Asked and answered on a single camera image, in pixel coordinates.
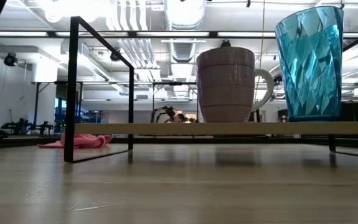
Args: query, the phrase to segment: ceiling light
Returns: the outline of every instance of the ceiling light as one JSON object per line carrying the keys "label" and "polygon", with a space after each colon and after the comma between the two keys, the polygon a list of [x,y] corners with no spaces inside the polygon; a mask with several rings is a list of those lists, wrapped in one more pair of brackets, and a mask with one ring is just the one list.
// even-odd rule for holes
{"label": "ceiling light", "polygon": [[109,85],[109,82],[84,82],[84,85]]}
{"label": "ceiling light", "polygon": [[[112,85],[113,84],[120,84],[120,85],[129,85],[129,82],[110,82]],[[152,85],[152,82],[135,82],[134,85]]]}
{"label": "ceiling light", "polygon": [[[59,37],[69,37],[70,32],[56,32],[55,33]],[[127,37],[127,32],[98,32],[102,37]],[[93,37],[89,32],[79,32],[79,37]]]}
{"label": "ceiling light", "polygon": [[46,32],[6,32],[0,31],[0,37],[11,37],[11,36],[19,36],[19,37],[47,37]]}
{"label": "ceiling light", "polygon": [[136,68],[134,72],[137,71],[161,71],[161,67],[159,68]]}
{"label": "ceiling light", "polygon": [[189,100],[183,99],[168,99],[168,100],[156,100],[155,103],[165,103],[165,102],[188,102]]}
{"label": "ceiling light", "polygon": [[206,40],[180,40],[180,39],[170,39],[170,40],[161,40],[161,43],[189,43],[189,44],[196,44],[196,43],[201,43],[204,44],[206,43]]}
{"label": "ceiling light", "polygon": [[343,37],[358,38],[358,32],[345,32],[345,33],[343,33]]}
{"label": "ceiling light", "polygon": [[198,31],[157,31],[157,32],[143,32],[137,31],[138,37],[208,37],[209,32]]}
{"label": "ceiling light", "polygon": [[108,100],[96,100],[96,99],[94,99],[94,100],[91,100],[91,99],[83,99],[82,101],[108,101]]}
{"label": "ceiling light", "polygon": [[218,37],[275,37],[274,32],[218,32]]}

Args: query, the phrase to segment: pink cloth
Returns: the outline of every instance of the pink cloth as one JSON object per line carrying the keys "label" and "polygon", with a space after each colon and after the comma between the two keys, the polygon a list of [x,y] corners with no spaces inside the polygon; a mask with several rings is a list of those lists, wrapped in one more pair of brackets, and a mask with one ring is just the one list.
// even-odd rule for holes
{"label": "pink cloth", "polygon": [[[110,143],[112,137],[93,136],[91,134],[75,134],[73,137],[73,148],[101,148]],[[41,148],[63,148],[65,146],[65,133],[62,134],[61,140],[55,143],[37,145]]]}

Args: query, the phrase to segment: ceiling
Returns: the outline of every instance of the ceiling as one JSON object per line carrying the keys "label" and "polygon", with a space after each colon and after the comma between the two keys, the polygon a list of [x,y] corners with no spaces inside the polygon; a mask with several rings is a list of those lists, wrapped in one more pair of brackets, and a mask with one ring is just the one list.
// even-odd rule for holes
{"label": "ceiling", "polygon": [[[265,10],[263,10],[262,0],[252,0],[251,6],[246,7],[246,1],[225,1],[213,0],[207,2],[204,22],[201,30],[227,30],[227,31],[274,31],[279,21],[288,15],[315,6],[320,0],[266,0]],[[344,7],[344,31],[358,32],[358,0],[343,1]],[[326,0],[323,5],[340,6],[339,0]],[[90,25],[96,30],[108,30],[103,17],[102,9],[100,15]],[[127,8],[127,20],[129,22],[129,5]],[[146,1],[146,22],[149,30],[166,30],[164,21],[163,1]],[[69,17],[63,17],[56,23],[51,23],[45,18],[45,11],[39,7],[36,0],[15,1],[8,0],[0,16],[0,30],[69,30]],[[162,39],[151,39],[154,55],[160,66],[160,76],[162,79],[171,75],[171,56],[168,45],[161,43]],[[112,62],[109,59],[110,52],[102,46],[96,39],[81,39],[88,48],[90,58],[96,61],[109,75],[116,81],[128,81],[128,69],[122,62]],[[107,39],[115,48],[121,48],[116,39]],[[59,59],[66,67],[68,52],[67,39],[31,39],[31,38],[0,38],[0,46],[36,46],[53,57]],[[204,43],[197,44],[195,55],[219,47],[221,39],[205,39]],[[252,50],[257,57],[261,56],[261,63],[256,63],[257,68],[262,68],[272,73],[277,72],[272,69],[279,64],[278,47],[275,39],[230,39],[230,43],[235,47],[243,47]],[[342,65],[343,83],[358,83],[358,45],[344,53]],[[65,69],[59,70],[59,78],[64,79],[67,75]],[[92,81],[93,73],[84,66],[78,69],[78,79]],[[192,68],[191,75],[187,81],[194,80],[195,68]]]}

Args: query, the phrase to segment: black column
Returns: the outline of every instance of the black column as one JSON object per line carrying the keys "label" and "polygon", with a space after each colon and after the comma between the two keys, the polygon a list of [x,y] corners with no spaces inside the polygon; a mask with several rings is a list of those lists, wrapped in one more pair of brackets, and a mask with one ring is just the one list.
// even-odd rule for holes
{"label": "black column", "polygon": [[35,96],[35,115],[34,115],[34,122],[32,123],[32,128],[36,128],[37,122],[37,105],[39,104],[39,87],[40,83],[36,83],[36,96]]}
{"label": "black column", "polygon": [[[134,119],[134,68],[129,69],[129,124],[133,123]],[[128,135],[128,149],[133,150],[133,134]]]}
{"label": "black column", "polygon": [[153,84],[153,111],[155,109],[155,84]]}
{"label": "black column", "polygon": [[329,134],[328,135],[328,141],[329,141],[329,150],[331,152],[336,152],[336,145],[335,145],[335,134]]}
{"label": "black column", "polygon": [[198,92],[197,92],[197,121],[199,122],[199,109],[198,109],[198,107],[199,107],[199,102],[198,102]]}
{"label": "black column", "polygon": [[81,110],[82,110],[82,94],[83,94],[83,82],[80,83],[80,93],[79,93],[79,110],[78,110],[78,121],[82,120]]}
{"label": "black column", "polygon": [[64,161],[73,162],[73,135],[75,134],[75,101],[77,91],[79,17],[71,17],[67,83],[67,114],[65,127]]}
{"label": "black column", "polygon": [[58,99],[59,99],[59,105],[58,105],[58,108],[57,108],[57,114],[61,115],[62,114],[62,99],[59,98],[59,97],[58,97]]}

